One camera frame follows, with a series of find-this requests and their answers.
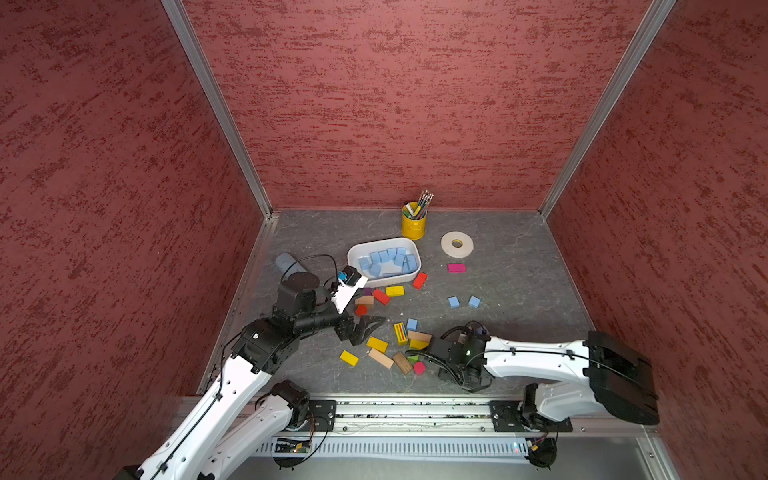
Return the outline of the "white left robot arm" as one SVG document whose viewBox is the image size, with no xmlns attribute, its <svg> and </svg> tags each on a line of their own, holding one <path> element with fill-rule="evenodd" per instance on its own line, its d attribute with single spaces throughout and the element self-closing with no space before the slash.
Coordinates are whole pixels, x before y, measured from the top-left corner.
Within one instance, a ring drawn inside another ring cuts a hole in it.
<svg viewBox="0 0 768 480">
<path fill-rule="evenodd" d="M 270 315 L 246 325 L 223 361 L 218 378 L 181 425 L 138 466 L 119 479 L 226 479 L 255 450 L 285 429 L 309 420 L 309 395 L 282 381 L 262 398 L 256 395 L 301 340 L 326 328 L 353 346 L 384 323 L 382 317 L 355 318 L 347 310 L 367 277 L 351 266 L 329 288 L 304 271 L 285 274 Z"/>
</svg>

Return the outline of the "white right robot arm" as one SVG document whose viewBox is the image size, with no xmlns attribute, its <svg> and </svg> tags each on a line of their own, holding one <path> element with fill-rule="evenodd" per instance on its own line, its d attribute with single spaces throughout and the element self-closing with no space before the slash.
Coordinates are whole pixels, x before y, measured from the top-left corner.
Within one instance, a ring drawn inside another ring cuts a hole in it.
<svg viewBox="0 0 768 480">
<path fill-rule="evenodd" d="M 431 338 L 418 354 L 470 393 L 495 379 L 531 379 L 513 414 L 513 422 L 530 431 L 563 431 L 572 417 L 596 412 L 638 425 L 660 423 L 651 360 L 607 333 L 536 343 L 465 325 Z"/>
</svg>

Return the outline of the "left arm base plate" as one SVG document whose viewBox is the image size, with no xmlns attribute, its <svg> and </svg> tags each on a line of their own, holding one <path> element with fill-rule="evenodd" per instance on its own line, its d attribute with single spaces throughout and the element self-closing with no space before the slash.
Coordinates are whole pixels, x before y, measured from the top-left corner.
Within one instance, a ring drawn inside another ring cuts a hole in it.
<svg viewBox="0 0 768 480">
<path fill-rule="evenodd" d="M 293 411 L 288 432 L 331 432 L 338 402 L 333 399 L 309 399 Z"/>
</svg>

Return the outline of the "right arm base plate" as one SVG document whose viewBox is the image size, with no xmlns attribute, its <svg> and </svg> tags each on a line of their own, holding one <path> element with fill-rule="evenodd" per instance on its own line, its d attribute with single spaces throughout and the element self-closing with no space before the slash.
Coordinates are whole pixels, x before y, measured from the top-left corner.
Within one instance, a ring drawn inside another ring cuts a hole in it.
<svg viewBox="0 0 768 480">
<path fill-rule="evenodd" d="M 495 433 L 571 433 L 572 423 L 569 419 L 555 422 L 548 420 L 538 413 L 525 416 L 521 401 L 490 401 L 488 403 L 490 419 Z"/>
</svg>

